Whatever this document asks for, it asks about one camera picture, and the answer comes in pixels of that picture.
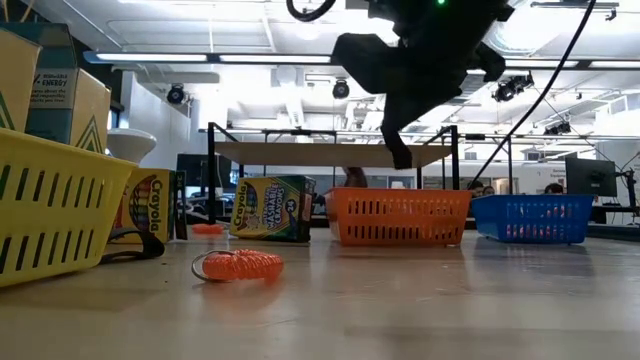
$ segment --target yellow crayon box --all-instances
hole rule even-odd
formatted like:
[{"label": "yellow crayon box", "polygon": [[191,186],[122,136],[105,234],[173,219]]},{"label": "yellow crayon box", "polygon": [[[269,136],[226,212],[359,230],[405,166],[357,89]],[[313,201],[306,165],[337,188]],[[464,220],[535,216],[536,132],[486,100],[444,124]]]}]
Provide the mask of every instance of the yellow crayon box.
[{"label": "yellow crayon box", "polygon": [[306,176],[241,178],[231,235],[247,239],[309,241],[315,180]]},{"label": "yellow crayon box", "polygon": [[[129,177],[113,227],[137,228],[166,243],[172,239],[175,172],[167,169],[135,169]],[[113,243],[137,244],[136,234]]]}]

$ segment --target white wall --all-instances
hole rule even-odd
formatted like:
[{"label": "white wall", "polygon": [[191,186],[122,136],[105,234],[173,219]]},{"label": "white wall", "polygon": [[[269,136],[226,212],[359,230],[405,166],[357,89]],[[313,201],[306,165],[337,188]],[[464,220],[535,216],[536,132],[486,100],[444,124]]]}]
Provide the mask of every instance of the white wall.
[{"label": "white wall", "polygon": [[189,151],[191,120],[140,85],[133,72],[124,72],[122,87],[125,111],[121,123],[146,131],[158,140],[140,167],[174,170],[177,154]]}]

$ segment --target cardboard box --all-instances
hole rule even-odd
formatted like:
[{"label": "cardboard box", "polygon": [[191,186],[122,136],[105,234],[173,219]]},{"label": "cardboard box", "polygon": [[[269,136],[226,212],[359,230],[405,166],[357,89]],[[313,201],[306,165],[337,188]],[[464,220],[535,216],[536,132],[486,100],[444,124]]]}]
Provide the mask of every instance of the cardboard box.
[{"label": "cardboard box", "polygon": [[0,128],[24,132],[40,49],[0,29]]},{"label": "cardboard box", "polygon": [[104,154],[111,91],[78,68],[64,24],[0,24],[42,46],[25,132]]},{"label": "cardboard box", "polygon": [[315,180],[306,176],[241,178],[231,235],[247,239],[309,241]]},{"label": "cardboard box", "polygon": [[[133,227],[153,233],[166,243],[173,237],[175,172],[167,169],[135,169],[125,187],[113,227]],[[135,234],[113,243],[139,244]]]}]

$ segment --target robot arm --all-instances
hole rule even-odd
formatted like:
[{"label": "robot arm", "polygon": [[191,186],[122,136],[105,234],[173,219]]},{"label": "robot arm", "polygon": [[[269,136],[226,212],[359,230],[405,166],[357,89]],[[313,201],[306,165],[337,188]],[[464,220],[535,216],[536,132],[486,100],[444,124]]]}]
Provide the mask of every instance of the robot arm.
[{"label": "robot arm", "polygon": [[[469,68],[486,72],[495,81],[504,72],[504,59],[482,38],[495,21],[513,13],[507,0],[378,0],[369,2],[369,17],[391,20],[400,36],[389,47],[373,34],[342,34],[332,57],[372,94],[385,93],[387,101],[382,134],[396,169],[411,167],[411,151],[399,132],[433,108],[460,95]],[[291,15],[313,21],[331,9],[327,0],[311,12],[299,12],[287,0]]]}]

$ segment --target security camera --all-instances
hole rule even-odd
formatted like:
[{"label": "security camera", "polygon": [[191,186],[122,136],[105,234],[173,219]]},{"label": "security camera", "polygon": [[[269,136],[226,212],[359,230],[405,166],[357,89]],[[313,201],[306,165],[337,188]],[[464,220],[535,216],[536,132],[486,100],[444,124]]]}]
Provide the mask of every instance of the security camera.
[{"label": "security camera", "polygon": [[333,86],[334,99],[346,99],[349,96],[349,85],[347,80],[337,80]]},{"label": "security camera", "polygon": [[167,101],[169,104],[182,105],[187,95],[184,92],[184,84],[173,84],[171,90],[167,93]]}]

